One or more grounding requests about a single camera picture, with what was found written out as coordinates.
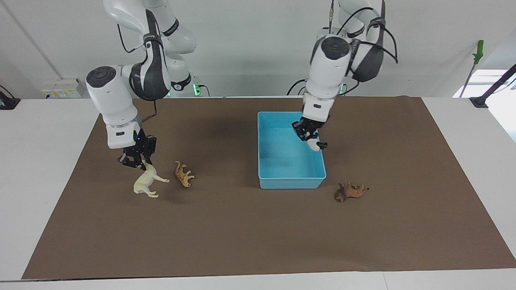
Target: white toy animal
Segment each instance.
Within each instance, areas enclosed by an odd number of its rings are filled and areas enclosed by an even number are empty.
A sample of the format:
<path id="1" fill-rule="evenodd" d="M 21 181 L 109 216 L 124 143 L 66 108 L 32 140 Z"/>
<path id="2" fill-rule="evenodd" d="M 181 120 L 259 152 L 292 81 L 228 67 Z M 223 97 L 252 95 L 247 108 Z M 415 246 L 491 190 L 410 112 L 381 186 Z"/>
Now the white toy animal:
<path id="1" fill-rule="evenodd" d="M 143 164 L 147 170 L 134 183 L 134 193 L 147 194 L 151 198 L 157 198 L 159 195 L 157 195 L 155 191 L 150 191 L 149 186 L 151 186 L 152 182 L 155 180 L 166 183 L 170 182 L 170 180 L 159 177 L 154 166 L 145 161 L 143 161 Z"/>

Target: brown mat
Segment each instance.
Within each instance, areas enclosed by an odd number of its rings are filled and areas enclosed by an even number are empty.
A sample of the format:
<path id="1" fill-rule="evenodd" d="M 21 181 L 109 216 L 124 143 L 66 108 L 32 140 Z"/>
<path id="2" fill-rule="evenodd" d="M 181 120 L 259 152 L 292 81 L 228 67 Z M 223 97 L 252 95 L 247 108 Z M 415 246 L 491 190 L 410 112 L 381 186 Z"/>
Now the brown mat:
<path id="1" fill-rule="evenodd" d="M 141 116 L 152 104 L 135 102 Z M 99 119 L 23 279 L 512 268 L 516 262 L 419 98 L 343 98 L 317 190 L 261 190 L 258 111 L 301 100 L 164 100 L 146 133 L 170 184 L 132 192 Z M 196 176 L 182 188 L 175 160 Z M 337 203 L 338 182 L 370 187 Z"/>

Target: blue plastic container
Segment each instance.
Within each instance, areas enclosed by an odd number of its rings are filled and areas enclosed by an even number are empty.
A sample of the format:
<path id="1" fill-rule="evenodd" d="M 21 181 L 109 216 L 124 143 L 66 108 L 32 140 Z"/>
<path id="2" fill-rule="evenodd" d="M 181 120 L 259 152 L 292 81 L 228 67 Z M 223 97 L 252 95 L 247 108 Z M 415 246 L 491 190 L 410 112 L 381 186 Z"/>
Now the blue plastic container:
<path id="1" fill-rule="evenodd" d="M 262 189 L 313 189 L 326 178 L 323 154 L 301 141 L 292 123 L 301 112 L 258 113 L 258 176 Z"/>

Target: white table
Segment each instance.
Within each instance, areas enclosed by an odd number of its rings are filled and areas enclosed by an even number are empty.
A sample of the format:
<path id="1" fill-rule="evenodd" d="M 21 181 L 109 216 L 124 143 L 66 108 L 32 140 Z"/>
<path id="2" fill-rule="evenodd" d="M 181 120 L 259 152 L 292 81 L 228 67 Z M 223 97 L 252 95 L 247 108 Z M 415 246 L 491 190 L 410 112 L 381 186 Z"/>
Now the white table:
<path id="1" fill-rule="evenodd" d="M 469 100 L 423 100 L 515 255 L 516 143 Z M 0 289 L 516 288 L 516 269 L 17 282 L 97 116 L 89 99 L 23 100 L 0 112 Z"/>

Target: robotic arm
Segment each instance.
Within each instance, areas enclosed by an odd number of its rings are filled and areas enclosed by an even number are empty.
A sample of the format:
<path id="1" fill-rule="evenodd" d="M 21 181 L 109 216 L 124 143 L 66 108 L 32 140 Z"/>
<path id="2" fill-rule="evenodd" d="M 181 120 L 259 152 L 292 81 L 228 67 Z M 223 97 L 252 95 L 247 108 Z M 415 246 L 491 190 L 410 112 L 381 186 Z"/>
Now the robotic arm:
<path id="1" fill-rule="evenodd" d="M 123 149 L 123 165 L 145 171 L 142 159 L 152 164 L 156 137 L 145 135 L 130 90 L 146 101 L 167 96 L 174 84 L 169 74 L 173 61 L 167 56 L 192 52 L 195 39 L 179 25 L 168 0 L 104 0 L 104 8 L 120 25 L 142 34 L 146 56 L 132 66 L 94 69 L 86 78 L 87 89 L 106 123 L 109 148 Z M 167 27 L 164 32 L 160 24 Z"/>
<path id="2" fill-rule="evenodd" d="M 318 141 L 316 131 L 328 121 L 344 77 L 350 75 L 359 83 L 366 82 L 378 75 L 383 62 L 385 2 L 366 0 L 365 7 L 361 2 L 363 0 L 339 0 L 339 21 L 347 33 L 342 36 L 339 30 L 336 35 L 323 36 L 317 40 L 312 52 L 307 89 L 303 96 L 303 115 L 292 127 L 313 151 L 328 146 Z M 366 41 L 355 38 L 364 32 Z"/>

